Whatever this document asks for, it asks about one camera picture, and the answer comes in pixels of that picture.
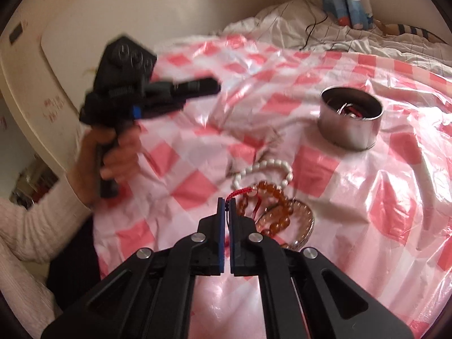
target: sleeve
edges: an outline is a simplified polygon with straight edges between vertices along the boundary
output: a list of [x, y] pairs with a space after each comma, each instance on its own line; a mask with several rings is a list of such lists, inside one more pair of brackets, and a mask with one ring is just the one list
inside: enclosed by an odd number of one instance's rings
[[49, 262], [90, 214], [64, 177], [30, 210], [0, 199], [0, 236], [19, 260]]

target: plastic tablecloth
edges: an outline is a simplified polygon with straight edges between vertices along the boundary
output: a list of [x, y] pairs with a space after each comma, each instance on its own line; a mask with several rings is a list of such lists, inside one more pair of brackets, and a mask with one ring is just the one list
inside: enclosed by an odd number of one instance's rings
[[[195, 232], [231, 192], [232, 174], [278, 158], [294, 169], [286, 194], [315, 215], [307, 245], [420, 338], [452, 287], [452, 82], [390, 58], [284, 50], [243, 36], [168, 49], [152, 80], [206, 75], [221, 80], [217, 97], [141, 121], [141, 175], [95, 212], [103, 276], [141, 247], [169, 248]], [[337, 85], [383, 103], [370, 150], [346, 151], [320, 135], [320, 92]], [[242, 182], [262, 179], [279, 182], [281, 174]], [[197, 278], [190, 337], [265, 338], [257, 277]]]

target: human hand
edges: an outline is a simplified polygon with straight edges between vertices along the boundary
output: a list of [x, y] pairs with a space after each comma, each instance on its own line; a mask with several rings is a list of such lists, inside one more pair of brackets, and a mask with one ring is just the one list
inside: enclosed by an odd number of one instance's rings
[[[138, 153], [141, 150], [140, 128], [134, 126], [118, 138], [118, 147], [104, 157], [100, 176], [104, 180], [115, 179], [123, 183], [140, 171]], [[95, 127], [82, 140], [80, 155], [74, 167], [67, 173], [67, 180], [77, 197], [85, 205], [92, 205], [100, 198], [98, 190], [99, 170], [96, 163], [96, 147], [106, 145], [115, 138], [113, 129]]]

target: stainless steel container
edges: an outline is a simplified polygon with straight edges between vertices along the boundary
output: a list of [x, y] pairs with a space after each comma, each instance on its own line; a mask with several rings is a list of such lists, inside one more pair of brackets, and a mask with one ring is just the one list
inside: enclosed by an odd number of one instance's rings
[[319, 130], [327, 140], [350, 150], [366, 150], [377, 141], [383, 106], [359, 89], [331, 87], [321, 94]]

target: white blanket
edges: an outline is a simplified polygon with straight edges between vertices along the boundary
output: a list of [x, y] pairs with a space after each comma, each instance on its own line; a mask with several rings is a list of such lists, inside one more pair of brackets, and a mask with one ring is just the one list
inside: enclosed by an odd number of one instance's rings
[[[311, 6], [311, 10], [317, 22], [325, 19], [325, 13], [318, 7]], [[304, 1], [293, 0], [279, 6], [270, 6], [254, 18], [232, 23], [220, 35], [242, 34], [278, 47], [302, 49], [315, 22], [312, 13]], [[412, 34], [383, 36], [378, 28], [358, 31], [340, 27], [334, 19], [328, 17], [323, 23], [316, 25], [304, 51], [330, 50], [394, 58], [445, 78], [452, 78], [452, 47], [444, 43], [430, 43], [427, 39]]]

